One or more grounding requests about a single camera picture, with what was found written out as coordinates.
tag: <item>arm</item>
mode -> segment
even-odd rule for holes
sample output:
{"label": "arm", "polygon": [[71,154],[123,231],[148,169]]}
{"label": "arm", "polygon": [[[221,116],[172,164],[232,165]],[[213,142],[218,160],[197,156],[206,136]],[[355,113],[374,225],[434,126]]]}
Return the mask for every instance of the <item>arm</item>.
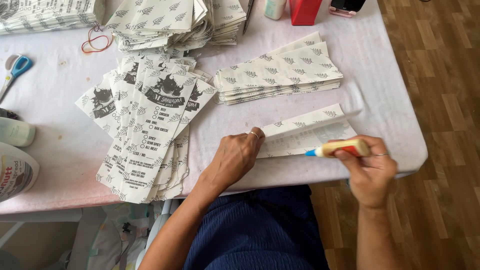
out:
{"label": "arm", "polygon": [[202,172],[192,192],[160,229],[138,270],[181,269],[210,204],[255,164],[264,133],[223,137],[212,163]]}
{"label": "arm", "polygon": [[396,162],[387,152],[382,139],[358,135],[372,152],[367,158],[356,158],[345,151],[334,155],[350,171],[350,188],[359,202],[357,268],[359,270],[403,269],[387,215],[389,186],[396,175]]}

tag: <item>wooden floor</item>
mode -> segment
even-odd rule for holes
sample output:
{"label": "wooden floor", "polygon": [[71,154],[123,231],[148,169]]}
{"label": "wooden floor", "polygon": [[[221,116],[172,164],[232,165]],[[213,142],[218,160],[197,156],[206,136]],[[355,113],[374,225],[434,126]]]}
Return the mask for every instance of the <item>wooden floor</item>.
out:
{"label": "wooden floor", "polygon": [[[429,153],[389,198],[394,239],[408,270],[480,270],[480,0],[378,3]],[[355,198],[311,188],[330,269],[355,269]]]}

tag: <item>silver ring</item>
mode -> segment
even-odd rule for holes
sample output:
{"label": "silver ring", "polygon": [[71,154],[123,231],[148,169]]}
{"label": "silver ring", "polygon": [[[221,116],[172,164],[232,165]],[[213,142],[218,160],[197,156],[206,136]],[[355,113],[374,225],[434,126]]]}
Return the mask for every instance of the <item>silver ring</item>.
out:
{"label": "silver ring", "polygon": [[250,131],[250,133],[255,134],[255,136],[257,136],[257,140],[260,140],[260,138],[258,137],[257,133],[255,133],[255,132],[253,132],[253,131]]}
{"label": "silver ring", "polygon": [[390,152],[385,152],[383,154],[375,154],[374,156],[385,156],[385,155],[390,155]]}

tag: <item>hand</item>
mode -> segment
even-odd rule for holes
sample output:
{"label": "hand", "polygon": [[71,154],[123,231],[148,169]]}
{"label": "hand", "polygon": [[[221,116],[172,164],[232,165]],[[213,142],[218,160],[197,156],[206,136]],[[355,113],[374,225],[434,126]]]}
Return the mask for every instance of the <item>hand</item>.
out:
{"label": "hand", "polygon": [[335,151],[335,157],[341,160],[350,171],[350,189],[357,198],[360,207],[366,209],[384,208],[386,207],[389,186],[397,172],[396,162],[390,155],[375,156],[387,152],[385,143],[381,138],[357,135],[351,139],[363,139],[370,147],[372,156],[356,158],[346,151]]}
{"label": "hand", "polygon": [[254,127],[252,132],[258,138],[253,133],[223,137],[212,162],[197,183],[213,188],[220,195],[250,171],[265,141],[265,134],[260,128]]}

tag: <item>white tablecloth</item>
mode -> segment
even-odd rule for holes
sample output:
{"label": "white tablecloth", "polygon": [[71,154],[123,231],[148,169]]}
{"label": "white tablecloth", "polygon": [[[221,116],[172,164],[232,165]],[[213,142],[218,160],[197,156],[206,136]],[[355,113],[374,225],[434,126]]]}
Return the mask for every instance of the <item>white tablecloth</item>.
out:
{"label": "white tablecloth", "polygon": [[[247,1],[241,1],[247,10]],[[188,166],[182,195],[193,188],[211,161],[222,136],[250,130],[293,116],[340,103],[349,113],[358,134],[383,137],[399,172],[420,168],[427,150],[405,84],[398,69],[382,16],[375,0],[367,0],[353,18],[328,13],[324,1],[313,26],[292,26],[289,11],[278,21],[262,15],[257,0],[247,33],[237,46],[221,46],[192,52],[198,66],[215,71],[257,57],[282,45],[320,31],[332,61],[344,74],[340,89],[266,98],[236,105],[213,101],[191,123]],[[110,12],[115,5],[110,4]],[[75,208],[118,201],[95,181],[95,174],[112,139],[74,102],[102,75],[117,66],[120,55],[113,44],[100,53],[84,54],[80,45],[88,29],[0,36],[0,62],[12,53],[31,57],[35,64],[11,87],[0,107],[18,113],[37,126],[33,144],[24,151],[41,166],[33,188],[0,203],[0,213]],[[307,184],[347,178],[337,160],[302,155],[258,160],[255,167],[230,191],[278,185]]]}

